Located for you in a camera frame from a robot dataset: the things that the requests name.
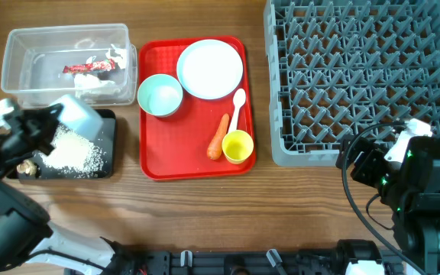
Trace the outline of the brown food scrap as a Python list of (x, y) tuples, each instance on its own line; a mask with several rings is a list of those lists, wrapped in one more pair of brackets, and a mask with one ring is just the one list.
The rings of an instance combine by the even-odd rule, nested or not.
[(25, 176), (36, 176), (38, 166), (31, 160), (24, 160), (22, 163), (17, 165), (16, 170), (19, 174), (23, 174)]

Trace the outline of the light blue rice bowl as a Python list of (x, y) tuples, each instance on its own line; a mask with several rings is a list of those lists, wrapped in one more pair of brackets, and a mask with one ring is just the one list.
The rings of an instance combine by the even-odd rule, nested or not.
[(76, 98), (74, 95), (64, 95), (52, 102), (50, 106), (61, 104), (63, 109), (58, 119), (59, 122), (78, 135), (93, 140), (103, 126), (99, 113)]

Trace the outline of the white rice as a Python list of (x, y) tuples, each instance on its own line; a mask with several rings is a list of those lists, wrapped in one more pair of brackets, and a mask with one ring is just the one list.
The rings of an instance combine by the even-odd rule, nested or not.
[(42, 164), (58, 175), (92, 176), (105, 165), (103, 150), (64, 125), (57, 127), (49, 155), (39, 153)]

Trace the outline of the large white napkin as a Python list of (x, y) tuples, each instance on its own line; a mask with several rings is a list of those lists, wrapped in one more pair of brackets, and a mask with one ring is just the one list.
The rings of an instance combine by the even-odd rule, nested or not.
[(77, 74), (74, 77), (76, 88), (75, 97), (88, 99), (99, 95), (109, 95), (114, 92), (115, 82), (112, 80), (101, 80), (92, 74)]

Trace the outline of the red snack wrapper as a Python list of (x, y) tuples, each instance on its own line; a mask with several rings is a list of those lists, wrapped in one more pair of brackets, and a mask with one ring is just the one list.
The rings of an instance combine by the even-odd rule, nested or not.
[(116, 67), (114, 60), (101, 60), (92, 63), (65, 66), (63, 68), (63, 73), (77, 74), (77, 73), (90, 73), (93, 71), (110, 71), (114, 70)]

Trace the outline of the mint green bowl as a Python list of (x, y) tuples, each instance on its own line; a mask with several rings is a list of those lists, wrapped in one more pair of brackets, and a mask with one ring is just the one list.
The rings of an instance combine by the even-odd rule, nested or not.
[(137, 101), (149, 115), (167, 117), (179, 109), (183, 101), (183, 87), (171, 75), (154, 74), (140, 84)]

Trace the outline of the orange carrot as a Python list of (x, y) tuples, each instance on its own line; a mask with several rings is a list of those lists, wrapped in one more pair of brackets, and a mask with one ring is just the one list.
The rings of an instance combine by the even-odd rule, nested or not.
[(229, 121), (229, 114), (225, 113), (221, 118), (215, 135), (208, 145), (207, 157), (211, 160), (217, 160), (222, 155), (222, 141), (227, 134)]

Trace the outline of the small white tissue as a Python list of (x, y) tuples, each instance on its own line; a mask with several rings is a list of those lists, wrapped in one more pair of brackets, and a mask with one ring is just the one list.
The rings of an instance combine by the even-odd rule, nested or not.
[(109, 60), (113, 60), (120, 69), (125, 69), (128, 65), (128, 51), (116, 47), (112, 44), (112, 48), (105, 54)]

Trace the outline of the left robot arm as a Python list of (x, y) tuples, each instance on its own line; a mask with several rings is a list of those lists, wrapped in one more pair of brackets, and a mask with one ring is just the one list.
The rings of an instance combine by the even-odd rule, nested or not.
[(53, 151), (59, 125), (92, 140), (101, 131), (102, 117), (73, 95), (40, 109), (22, 109), (14, 99), (0, 101), (0, 128), (6, 129), (0, 134), (0, 272), (52, 264), (81, 274), (141, 274), (140, 261), (125, 246), (54, 224), (40, 204), (3, 182), (35, 151)]

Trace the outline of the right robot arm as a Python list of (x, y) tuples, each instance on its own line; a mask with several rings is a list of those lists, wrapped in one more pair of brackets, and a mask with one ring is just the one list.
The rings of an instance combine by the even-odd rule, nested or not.
[(385, 160), (387, 151), (347, 134), (336, 166), (352, 166), (351, 178), (375, 188), (391, 208), (391, 229), (403, 256), (427, 274), (440, 274), (440, 140), (410, 138), (399, 169)]

